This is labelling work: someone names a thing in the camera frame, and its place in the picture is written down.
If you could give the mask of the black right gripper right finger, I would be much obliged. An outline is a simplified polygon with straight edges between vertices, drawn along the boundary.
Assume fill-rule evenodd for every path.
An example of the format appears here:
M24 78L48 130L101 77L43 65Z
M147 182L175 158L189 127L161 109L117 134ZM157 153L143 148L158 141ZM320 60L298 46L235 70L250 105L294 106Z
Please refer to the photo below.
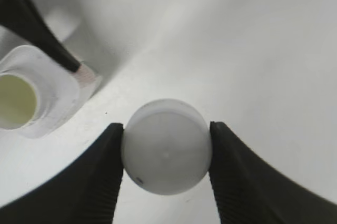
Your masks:
M284 176L211 122L209 177L221 223L336 223L336 204Z

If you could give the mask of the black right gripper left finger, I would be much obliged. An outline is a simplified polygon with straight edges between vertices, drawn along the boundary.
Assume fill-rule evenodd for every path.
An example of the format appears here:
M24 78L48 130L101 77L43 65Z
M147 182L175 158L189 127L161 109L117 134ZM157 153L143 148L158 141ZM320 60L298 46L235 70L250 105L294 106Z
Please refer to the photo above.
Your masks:
M112 223L123 177L122 134L122 124L110 124L59 174L1 207L1 223Z

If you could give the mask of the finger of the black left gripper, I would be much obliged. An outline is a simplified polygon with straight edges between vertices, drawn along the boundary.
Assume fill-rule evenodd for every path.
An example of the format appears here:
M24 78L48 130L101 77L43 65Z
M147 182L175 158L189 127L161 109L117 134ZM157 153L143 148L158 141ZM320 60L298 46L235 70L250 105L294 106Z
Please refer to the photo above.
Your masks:
M63 68L75 73L80 62L54 36L32 0L1 0L1 26L38 47Z

